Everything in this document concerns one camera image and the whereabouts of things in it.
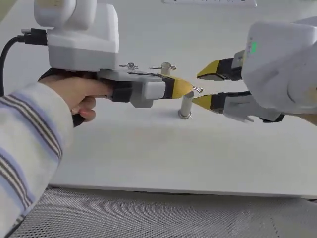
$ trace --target white tabletop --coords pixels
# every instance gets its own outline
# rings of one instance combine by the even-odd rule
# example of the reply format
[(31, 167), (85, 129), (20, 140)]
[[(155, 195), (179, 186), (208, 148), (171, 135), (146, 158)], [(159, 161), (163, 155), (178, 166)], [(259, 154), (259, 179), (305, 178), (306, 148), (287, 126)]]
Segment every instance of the white tabletop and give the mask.
[[(195, 75), (212, 60), (243, 49), (252, 22), (293, 21), (317, 9), (315, 3), (287, 0), (259, 0), (258, 9), (239, 11), (170, 7), (159, 0), (108, 2), (119, 15), (120, 64), (134, 62), (147, 70), (168, 61), (178, 67), (174, 75), (203, 86), (205, 93), (245, 90), (242, 82), (199, 81)], [(32, 1), (23, 0), (0, 24), (0, 46), (30, 27), (37, 27)], [(5, 66), (6, 92), (36, 81), (48, 68), (46, 47), (15, 46)], [(137, 110), (98, 101), (98, 117), (75, 129), (74, 144), (52, 184), (317, 197), (317, 128), (296, 118), (243, 124), (196, 106), (191, 119), (181, 120), (180, 104), (161, 100), (151, 109)]]

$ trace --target black cable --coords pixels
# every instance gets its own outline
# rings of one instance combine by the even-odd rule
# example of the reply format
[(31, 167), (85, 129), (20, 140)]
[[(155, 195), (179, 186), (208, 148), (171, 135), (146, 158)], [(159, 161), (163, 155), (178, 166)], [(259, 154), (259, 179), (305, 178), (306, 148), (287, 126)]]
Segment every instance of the black cable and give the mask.
[(16, 36), (13, 37), (8, 43), (5, 45), (4, 49), (2, 50), (0, 56), (0, 97), (4, 96), (4, 81), (3, 81), (3, 71), (4, 71), (4, 63), (5, 58), (10, 50), (10, 48), (17, 42), (25, 42), (24, 36)]
[(46, 30), (32, 28), (28, 30), (28, 32), (23, 36), (13, 37), (11, 40), (8, 41), (8, 43), (6, 43), (0, 56), (0, 97), (4, 96), (3, 71), (5, 58), (10, 48), (17, 42), (24, 42), (27, 45), (47, 46), (48, 41)]

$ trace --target metal cylinder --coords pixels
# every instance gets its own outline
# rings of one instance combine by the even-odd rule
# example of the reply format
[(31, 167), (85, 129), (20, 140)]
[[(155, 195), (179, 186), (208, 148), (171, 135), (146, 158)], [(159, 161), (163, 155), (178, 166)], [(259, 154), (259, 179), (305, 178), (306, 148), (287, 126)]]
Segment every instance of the metal cylinder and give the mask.
[(194, 96), (195, 93), (191, 91), (183, 97), (182, 106), (178, 111), (178, 115), (181, 119), (189, 119), (192, 116), (191, 109), (193, 105)]

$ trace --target mesh surface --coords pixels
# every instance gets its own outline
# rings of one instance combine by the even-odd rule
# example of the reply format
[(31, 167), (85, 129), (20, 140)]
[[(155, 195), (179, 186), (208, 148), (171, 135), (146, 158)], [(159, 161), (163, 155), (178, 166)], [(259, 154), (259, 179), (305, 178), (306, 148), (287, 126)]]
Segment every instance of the mesh surface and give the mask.
[(315, 238), (301, 199), (49, 189), (12, 238)]

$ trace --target striped sleeve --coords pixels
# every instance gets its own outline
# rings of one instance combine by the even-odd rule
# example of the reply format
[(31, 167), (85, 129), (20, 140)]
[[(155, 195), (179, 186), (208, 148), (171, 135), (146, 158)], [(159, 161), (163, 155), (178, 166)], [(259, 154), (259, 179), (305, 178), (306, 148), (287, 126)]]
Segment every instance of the striped sleeve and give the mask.
[(0, 98), (0, 237), (39, 200), (72, 132), (67, 104), (46, 85)]

